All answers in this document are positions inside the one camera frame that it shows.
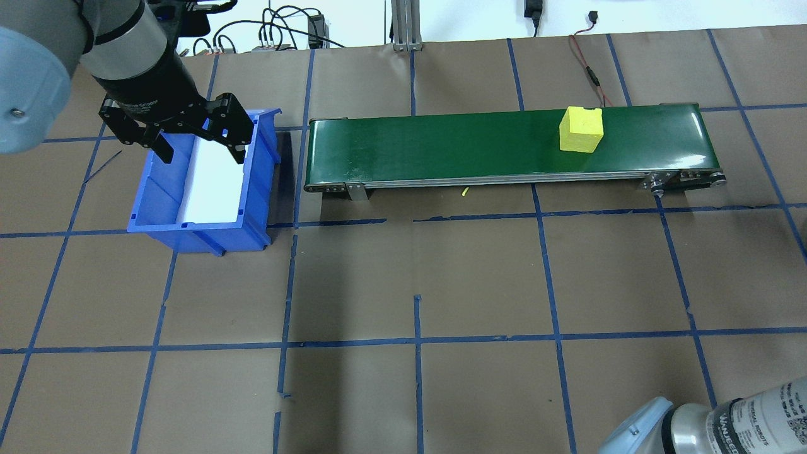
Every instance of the brown paper floor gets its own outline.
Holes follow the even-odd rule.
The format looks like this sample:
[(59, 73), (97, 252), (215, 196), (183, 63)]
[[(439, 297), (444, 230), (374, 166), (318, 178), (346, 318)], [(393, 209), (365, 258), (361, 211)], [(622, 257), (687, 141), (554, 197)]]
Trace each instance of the brown paper floor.
[(280, 107), (262, 252), (125, 232), (144, 162), (82, 69), (0, 158), (0, 452), (592, 453), (652, 397), (807, 373), (807, 26), (581, 36), (616, 105), (698, 102), (729, 184), (299, 190), (307, 121), (595, 106), (565, 38), (185, 59)]

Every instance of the white wall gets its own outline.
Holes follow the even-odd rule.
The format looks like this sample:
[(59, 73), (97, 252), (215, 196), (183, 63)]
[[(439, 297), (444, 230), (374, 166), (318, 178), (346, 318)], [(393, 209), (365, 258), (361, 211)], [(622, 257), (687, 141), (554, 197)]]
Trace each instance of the white wall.
[[(286, 4), (271, 2), (273, 8)], [(594, 33), (657, 32), (699, 28), (752, 27), (807, 23), (807, 0), (544, 0), (539, 36), (562, 36), (588, 26), (587, 14), (598, 10)], [(210, 16), (213, 31), (238, 19), (260, 20), (266, 0), (241, 0), (232, 11)], [(328, 20), (331, 39), (345, 46), (387, 42), (389, 0), (299, 0), (316, 7)], [(532, 36), (533, 25), (523, 15), (524, 0), (420, 0), (424, 41), (494, 40)], [(303, 16), (289, 25), (307, 30)], [(257, 46), (258, 24), (237, 24), (224, 34), (241, 52)], [(179, 48), (190, 48), (183, 38)], [(299, 37), (300, 47), (305, 37)]]

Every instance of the blue plastic bin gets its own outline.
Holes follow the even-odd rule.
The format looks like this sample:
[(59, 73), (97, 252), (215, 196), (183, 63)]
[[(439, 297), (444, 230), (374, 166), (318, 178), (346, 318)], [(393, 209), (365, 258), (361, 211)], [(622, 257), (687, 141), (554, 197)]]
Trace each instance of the blue plastic bin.
[(274, 116), (280, 109), (247, 113), (256, 128), (244, 159), (234, 222), (178, 222), (194, 143), (203, 139), (191, 134), (165, 134), (174, 148), (174, 159), (164, 164), (154, 153), (148, 154), (127, 231), (146, 233), (179, 253), (210, 252), (220, 256), (229, 250), (262, 250), (271, 244), (266, 219), (274, 167), (280, 163), (274, 131)]

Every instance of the power adapter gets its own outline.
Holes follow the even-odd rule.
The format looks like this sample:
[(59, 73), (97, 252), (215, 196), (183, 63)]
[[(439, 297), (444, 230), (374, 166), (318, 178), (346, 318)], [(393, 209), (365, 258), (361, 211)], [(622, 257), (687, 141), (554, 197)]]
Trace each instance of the power adapter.
[(532, 18), (533, 25), (538, 28), (538, 23), (541, 22), (541, 13), (544, 12), (544, 0), (525, 0), (524, 1), (524, 17)]
[[(311, 20), (308, 21), (309, 35), (321, 36), (325, 39), (328, 38), (328, 25), (325, 23), (324, 15), (313, 15)], [(308, 48), (327, 48), (330, 47), (328, 42), (322, 41), (320, 38), (309, 36)]]

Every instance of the blue tape line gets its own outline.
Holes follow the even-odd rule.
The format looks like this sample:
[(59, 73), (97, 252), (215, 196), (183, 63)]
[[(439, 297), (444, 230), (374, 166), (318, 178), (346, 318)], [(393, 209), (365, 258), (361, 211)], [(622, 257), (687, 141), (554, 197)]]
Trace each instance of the blue tape line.
[(752, 207), (748, 205), (727, 205), (725, 207), (677, 207), (664, 208), (664, 212), (711, 212), (711, 211), (750, 211), (750, 210), (770, 210), (780, 209), (779, 205), (764, 205)]
[(110, 230), (76, 230), (70, 232), (71, 237), (88, 237), (94, 235), (128, 235), (129, 232), (125, 229), (110, 229)]
[(66, 237), (67, 232), (0, 233), (0, 238)]
[(158, 351), (218, 351), (218, 350), (271, 350), (284, 348), (282, 342), (254, 342), (254, 343), (195, 343), (160, 345)]
[(168, 275), (165, 277), (165, 289), (162, 293), (162, 304), (160, 304), (160, 312), (157, 315), (157, 327), (154, 329), (154, 340), (152, 341), (151, 353), (148, 355), (148, 367), (146, 368), (146, 376), (143, 381), (143, 392), (140, 395), (140, 407), (137, 410), (137, 419), (135, 420), (135, 432), (132, 435), (131, 454), (137, 453), (137, 445), (140, 443), (140, 429), (143, 426), (143, 415), (146, 411), (148, 391), (151, 388), (151, 379), (154, 373), (154, 363), (157, 361), (157, 348), (160, 346), (162, 325), (165, 321), (165, 302), (168, 300), (168, 295), (171, 293), (171, 283), (174, 281), (174, 269), (177, 266), (177, 256), (178, 253), (175, 250), (171, 254), (171, 262), (168, 266)]
[(95, 141), (117, 141), (118, 137), (66, 137), (62, 139), (45, 139), (42, 141), (44, 144), (58, 144), (64, 142), (95, 142)]
[(140, 443), (140, 429), (143, 427), (143, 415), (146, 412), (146, 401), (148, 400), (148, 391), (151, 388), (154, 363), (157, 361), (157, 346), (160, 345), (160, 334), (162, 332), (162, 323), (164, 320), (165, 304), (160, 306), (160, 314), (157, 317), (157, 328), (154, 330), (154, 341), (151, 347), (151, 354), (148, 356), (148, 367), (146, 368), (146, 376), (143, 382), (143, 393), (140, 395), (140, 406), (137, 409), (137, 419), (135, 420), (135, 432), (132, 435), (131, 454), (137, 453), (137, 446)]
[(558, 320), (558, 306), (555, 304), (554, 285), (552, 284), (552, 270), (550, 267), (549, 251), (546, 248), (546, 231), (544, 229), (543, 212), (541, 211), (541, 201), (538, 199), (538, 192), (533, 189), (533, 203), (535, 204), (535, 218), (538, 221), (538, 241), (541, 243), (541, 259), (544, 264), (544, 276), (546, 278), (546, 291), (550, 300), (550, 313), (552, 315), (552, 334), (555, 341), (555, 354), (558, 357), (558, 377), (560, 379), (560, 389), (563, 397), (563, 413), (566, 415), (566, 429), (569, 435), (569, 449), (571, 454), (577, 454), (577, 442), (575, 441), (575, 425), (571, 418), (571, 403), (569, 402), (569, 385), (566, 379), (566, 363), (563, 360), (563, 341)]
[(702, 112), (723, 112), (723, 111), (738, 111), (741, 109), (747, 111), (766, 111), (776, 109), (802, 109), (807, 107), (807, 104), (768, 104), (762, 106), (726, 106), (726, 107), (701, 107)]
[(782, 326), (775, 328), (729, 328), (723, 330), (698, 330), (701, 336), (736, 336), (747, 334), (796, 334), (807, 333), (807, 326)]
[(415, 101), (415, 51), (409, 51), (409, 108), (410, 115), (417, 114)]
[(295, 290), (295, 269), (297, 267), (297, 240), (295, 234), (291, 239), (291, 256), (289, 257), (289, 278), (286, 281), (286, 308), (283, 310), (283, 348), (280, 351), (280, 365), (278, 367), (278, 393), (283, 392), (283, 386), (286, 383), (286, 357), (288, 355), (288, 348), (285, 347), (289, 342), (289, 329), (291, 326), (291, 299)]
[(88, 235), (121, 235), (128, 233), (123, 229), (113, 230), (76, 230), (73, 232), (26, 232), (0, 233), (0, 238), (41, 238), (41, 237), (84, 237)]
[(295, 216), (294, 228), (299, 228), (300, 225), (300, 197), (303, 190), (303, 165), (305, 163), (305, 142), (308, 135), (308, 108), (311, 104), (311, 83), (314, 78), (314, 56), (316, 51), (311, 49), (308, 56), (308, 76), (306, 76), (305, 84), (305, 101), (303, 104), (303, 129), (300, 133), (300, 150), (297, 158), (297, 179), (295, 181)]
[(731, 111), (738, 111), (740, 110), (737, 106), (727, 106), (727, 107), (701, 107), (700, 111), (702, 112), (731, 112)]
[[(807, 334), (807, 326), (775, 326), (767, 328), (725, 328), (715, 330), (698, 330), (700, 336), (737, 336), (749, 334)], [(680, 338), (692, 335), (692, 330), (673, 331), (628, 331), (613, 333), (568, 333), (561, 334), (562, 340), (596, 340), (596, 339), (635, 339), (635, 338)], [(345, 341), (315, 342), (261, 342), (261, 343), (203, 343), (160, 345), (158, 351), (218, 351), (218, 350), (273, 350), (287, 348), (340, 348), (367, 347), (379, 345), (412, 345), (425, 343), (493, 343), (493, 342), (547, 342), (554, 341), (554, 334), (516, 334), (516, 335), (483, 335), (483, 336), (433, 336), (421, 338), (380, 338), (356, 339)], [(124, 345), (100, 347), (36, 347), (32, 354), (58, 353), (108, 353), (125, 351), (151, 351), (150, 345)], [(21, 355), (29, 352), (27, 348), (2, 348), (0, 355)]]
[[(807, 208), (807, 203), (803, 204), (786, 204), (788, 208)], [(713, 212), (713, 211), (746, 211), (746, 210), (763, 210), (763, 209), (781, 209), (778, 204), (764, 205), (764, 206), (748, 206), (748, 205), (726, 205), (723, 207), (674, 207), (664, 208), (665, 212)], [(586, 214), (592, 215), (621, 215), (621, 214), (646, 214), (657, 213), (657, 208), (620, 208), (620, 209), (607, 209), (607, 210), (590, 210), (590, 211), (557, 211), (557, 212), (544, 212), (543, 217), (552, 216), (582, 216)], [(441, 221), (477, 221), (485, 219), (520, 219), (535, 217), (534, 212), (510, 212), (510, 213), (496, 213), (496, 214), (468, 214), (457, 216), (433, 216), (428, 219), (415, 219), (412, 222), (441, 222)], [(307, 221), (300, 222), (299, 227), (328, 227), (334, 225), (368, 225), (368, 224), (383, 224), (387, 222), (387, 218), (374, 218), (374, 219), (351, 219), (347, 221)], [(294, 227), (291, 222), (278, 222), (276, 224), (269, 224), (267, 229), (288, 229)], [(0, 239), (3, 238), (41, 238), (41, 237), (64, 237), (64, 236), (87, 236), (87, 235), (124, 235), (124, 234), (140, 234), (129, 233), (124, 229), (110, 229), (110, 230), (74, 230), (70, 233), (67, 232), (24, 232), (24, 233), (0, 233)]]
[(357, 339), (342, 341), (313, 341), (288, 343), (289, 348), (344, 348), (371, 347), (377, 345), (409, 345), (416, 343), (414, 338)]
[(519, 219), (535, 217), (534, 212), (512, 212), (503, 214), (461, 214), (457, 216), (432, 216), (429, 219), (415, 219), (412, 222), (478, 221), (482, 219)]
[(274, 429), (272, 430), (272, 454), (278, 454), (280, 449), (280, 412), (274, 412)]
[[(87, 176), (93, 169), (93, 164), (95, 163), (95, 157), (98, 156), (98, 147), (101, 145), (100, 137), (103, 136), (104, 131), (106, 130), (107, 126), (105, 124), (101, 125), (101, 129), (98, 131), (98, 136), (96, 137), (95, 147), (93, 147), (93, 153), (90, 155), (90, 161), (87, 162), (86, 170), (84, 171), (84, 180), (87, 179)], [(6, 409), (6, 416), (3, 418), (2, 426), (0, 427), (0, 447), (2, 447), (3, 440), (6, 439), (6, 432), (8, 431), (8, 425), (11, 421), (11, 415), (14, 413), (14, 407), (17, 403), (17, 398), (19, 397), (19, 390), (23, 387), (23, 380), (25, 379), (25, 373), (28, 370), (28, 362), (31, 360), (31, 354), (34, 350), (34, 346), (36, 345), (36, 338), (40, 334), (40, 328), (42, 327), (42, 321), (45, 317), (45, 311), (48, 309), (48, 303), (50, 302), (50, 297), (53, 294), (53, 287), (56, 284), (56, 277), (59, 275), (59, 268), (61, 267), (61, 262), (65, 257), (65, 251), (67, 250), (67, 242), (69, 240), (70, 231), (73, 229), (73, 224), (76, 222), (76, 216), (78, 215), (78, 208), (82, 204), (82, 198), (84, 197), (84, 190), (86, 186), (82, 184), (78, 188), (78, 195), (76, 196), (76, 204), (73, 206), (73, 212), (70, 215), (70, 222), (67, 226), (67, 231), (65, 232), (65, 239), (61, 242), (61, 248), (59, 249), (59, 255), (56, 257), (56, 264), (53, 266), (53, 273), (51, 274), (51, 279), (48, 281), (48, 289), (45, 291), (44, 299), (42, 300), (42, 306), (40, 306), (40, 313), (36, 318), (36, 324), (34, 325), (34, 330), (31, 333), (31, 340), (28, 342), (28, 348), (25, 353), (25, 357), (23, 358), (23, 365), (19, 369), (19, 374), (17, 375), (17, 381), (14, 385), (14, 391), (11, 394), (11, 399), (9, 400), (8, 407)]]
[(416, 383), (416, 410), (417, 410), (417, 454), (423, 454), (423, 361), (421, 359), (420, 342), (420, 295), (415, 295), (415, 383)]
[(415, 338), (419, 339), (420, 336), (420, 301), (423, 298), (420, 295), (415, 295)]
[(151, 351), (150, 345), (107, 345), (100, 347), (36, 347), (31, 353), (120, 353), (126, 351)]
[(563, 340), (595, 340), (595, 339), (681, 338), (690, 335), (692, 335), (691, 331), (634, 331), (628, 333), (561, 334), (561, 337), (563, 337)]
[(165, 290), (162, 292), (162, 303), (168, 300), (168, 296), (171, 294), (171, 284), (174, 281), (174, 269), (177, 267), (177, 256), (178, 253), (175, 250), (173, 254), (171, 254), (171, 263), (168, 266), (168, 276), (165, 278)]
[(802, 104), (770, 104), (767, 106), (742, 106), (747, 111), (764, 111), (768, 109), (803, 109), (807, 107), (807, 103)]
[(613, 47), (613, 40), (611, 39), (611, 34), (605, 35), (605, 39), (608, 40), (608, 48), (611, 49), (611, 57), (613, 58), (613, 65), (617, 68), (617, 76), (619, 77), (619, 84), (622, 86), (622, 94), (625, 96), (625, 104), (628, 106), (633, 106), (633, 102), (630, 100), (630, 94), (628, 93), (628, 85), (625, 83), (625, 76), (622, 75), (622, 66), (619, 64), (619, 57), (617, 57), (617, 49)]
[(712, 30), (707, 29), (706, 34), (709, 36), (709, 42), (712, 43), (712, 50), (714, 50), (714, 54), (717, 57), (717, 62), (720, 63), (720, 68), (723, 70), (723, 75), (725, 76), (725, 79), (729, 84), (729, 90), (731, 90), (731, 95), (734, 97), (734, 101), (737, 103), (737, 107), (740, 110), (742, 110), (742, 103), (740, 102), (740, 96), (737, 94), (737, 89), (734, 87), (734, 83), (731, 81), (731, 76), (729, 76), (729, 70), (725, 66), (723, 56), (720, 54), (720, 49), (717, 48), (717, 42), (714, 40)]
[(300, 222), (300, 227), (331, 227), (334, 225), (368, 225), (368, 224), (383, 224), (387, 222), (386, 217), (376, 219), (352, 219), (349, 221), (313, 221), (313, 222)]
[(542, 217), (552, 216), (580, 216), (583, 214), (593, 215), (614, 215), (614, 214), (647, 214), (659, 212), (656, 208), (626, 208), (612, 210), (591, 210), (591, 211), (555, 211), (541, 213)]
[(507, 49), (510, 52), (510, 65), (512, 66), (512, 76), (516, 81), (516, 95), (518, 95), (518, 110), (524, 110), (524, 97), (521, 96), (521, 80), (518, 78), (518, 65), (516, 65), (516, 53), (512, 50), (512, 40), (507, 38)]
[(664, 237), (667, 239), (667, 248), (670, 250), (670, 259), (672, 260), (672, 266), (675, 269), (675, 278), (678, 280), (678, 288), (681, 291), (681, 300), (684, 302), (684, 310), (686, 311), (687, 319), (689, 320), (689, 328), (692, 332), (692, 340), (695, 342), (695, 351), (698, 354), (700, 370), (703, 372), (706, 393), (709, 395), (709, 402), (712, 404), (712, 408), (714, 408), (717, 406), (717, 399), (714, 395), (712, 377), (709, 375), (709, 367), (706, 365), (706, 356), (704, 355), (703, 346), (700, 344), (700, 336), (698, 335), (695, 316), (692, 315), (692, 312), (690, 312), (689, 294), (687, 293), (687, 286), (684, 283), (684, 273), (681, 271), (681, 265), (678, 261), (678, 254), (675, 252), (675, 244), (672, 241), (670, 225), (667, 223), (667, 215), (664, 213), (664, 207), (661, 203), (661, 199), (656, 198), (656, 205), (659, 207), (661, 226), (664, 230)]
[(779, 204), (784, 211), (784, 216), (788, 220), (788, 224), (790, 224), (790, 230), (793, 234), (793, 239), (796, 241), (796, 244), (799, 246), (799, 250), (801, 251), (801, 257), (804, 259), (805, 264), (807, 264), (807, 247), (805, 247), (804, 242), (801, 240), (801, 234), (799, 233), (799, 229), (796, 226), (796, 222), (793, 220), (793, 216), (788, 210), (787, 203), (784, 201), (784, 195), (782, 194), (781, 189), (779, 188), (779, 184), (776, 182), (776, 177), (773, 176), (773, 170), (771, 166), (767, 162), (767, 158), (765, 158), (765, 153), (762, 150), (762, 146), (759, 143), (759, 139), (757, 139), (756, 133), (754, 129), (751, 127), (751, 121), (748, 120), (748, 115), (746, 114), (745, 107), (742, 105), (740, 101), (740, 96), (737, 93), (737, 88), (734, 86), (734, 81), (731, 80), (731, 75), (729, 74), (729, 70), (725, 65), (725, 61), (723, 61), (723, 56), (720, 54), (720, 49), (717, 47), (717, 42), (714, 39), (714, 34), (712, 30), (706, 30), (706, 34), (709, 35), (709, 41), (712, 43), (712, 49), (714, 50), (715, 55), (717, 56), (717, 61), (720, 63), (720, 67), (723, 70), (723, 75), (725, 76), (726, 82), (729, 84), (729, 88), (731, 89), (731, 95), (734, 96), (734, 101), (737, 103), (737, 107), (740, 109), (740, 116), (742, 117), (742, 122), (746, 125), (746, 130), (748, 134), (751, 136), (751, 141), (754, 143), (754, 148), (759, 155), (759, 160), (762, 161), (762, 165), (765, 168), (765, 173), (767, 173), (768, 179), (771, 180), (771, 185), (773, 186), (773, 190), (776, 193), (776, 197), (779, 199)]
[(213, 83), (215, 82), (215, 72), (219, 68), (219, 56), (213, 57), (213, 69), (210, 72), (210, 83), (207, 85), (207, 99), (213, 95)]

